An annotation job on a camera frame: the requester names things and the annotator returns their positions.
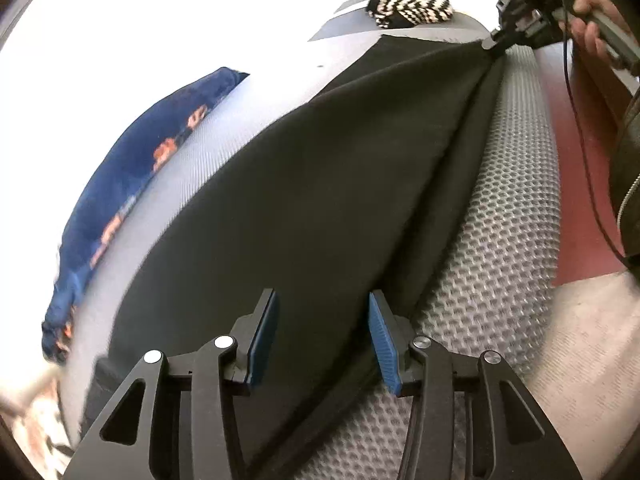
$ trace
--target blue floral fabric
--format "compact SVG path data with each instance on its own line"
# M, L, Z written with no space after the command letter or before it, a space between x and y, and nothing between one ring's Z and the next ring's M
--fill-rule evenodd
M48 360L66 361L75 309L149 181L247 75L222 67L158 101L124 131L95 170L62 235L60 271L42 323L42 350Z

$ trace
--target gray mattress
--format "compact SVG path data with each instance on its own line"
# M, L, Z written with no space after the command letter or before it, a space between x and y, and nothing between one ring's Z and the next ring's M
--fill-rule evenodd
M247 78L203 121L152 181L105 254L78 309L74 346L60 388L73 444L78 442L95 359L106 353L120 301L155 241L241 146L312 98L380 34L360 32L305 44L294 54L283 54L286 70L272 60L269 68ZM486 32L433 27L385 34L461 43ZM455 351L478 354L485 348L498 349L517 371L527 374L547 323L558 239L554 136L532 51L516 47L508 52L469 210L440 285L415 319L416 328ZM377 387L346 415L297 478L395 478L410 403ZM458 470L460 456L458 452Z

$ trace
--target zipper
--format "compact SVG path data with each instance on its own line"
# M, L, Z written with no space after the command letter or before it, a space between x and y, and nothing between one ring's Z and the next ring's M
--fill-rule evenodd
M640 174L636 177L633 184L629 188L629 191L626 192L624 199L622 200L622 204L620 204L620 209L618 210L618 216L616 218L616 225L618 226L618 231L620 231L620 222L622 220L622 213L625 210L626 204L631 200L633 193L640 187Z

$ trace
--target black cable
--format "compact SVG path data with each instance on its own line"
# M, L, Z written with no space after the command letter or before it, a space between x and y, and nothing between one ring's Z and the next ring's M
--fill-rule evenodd
M567 43L568 43L568 33L567 30L569 28L569 12L566 8L566 1L562 1L562 10L564 12L564 27L562 28L562 65L564 68L564 83L566 84L566 91L569 94L569 102L571 103L571 109L574 112L575 125L578 129L578 137L580 139L580 150L582 151L582 164L584 167L584 175L587 181L587 189L589 191L589 200L591 202L591 209L593 211L593 217L595 218L596 224L598 225L598 229L602 234L602 237L605 239L607 245L611 252L615 255L615 257L622 263L627 269L630 269L631 266L628 260L620 253L616 245L613 243L609 234L607 234L604 225L602 224L602 219L600 218L600 214L598 213L598 208L596 206L596 197L593 192L593 182L591 180L591 171L589 168L589 159L587 157L587 148L584 141L584 132L582 130L582 125L580 124L580 118L578 117L578 111L575 108L574 101L574 93L571 90L571 85L569 83L569 69L568 69L568 54L567 54Z

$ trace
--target black and white knit fabric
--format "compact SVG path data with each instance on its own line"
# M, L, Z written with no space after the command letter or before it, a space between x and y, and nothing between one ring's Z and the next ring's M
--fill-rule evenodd
M451 19L449 0L369 0L367 12L381 28L411 28Z

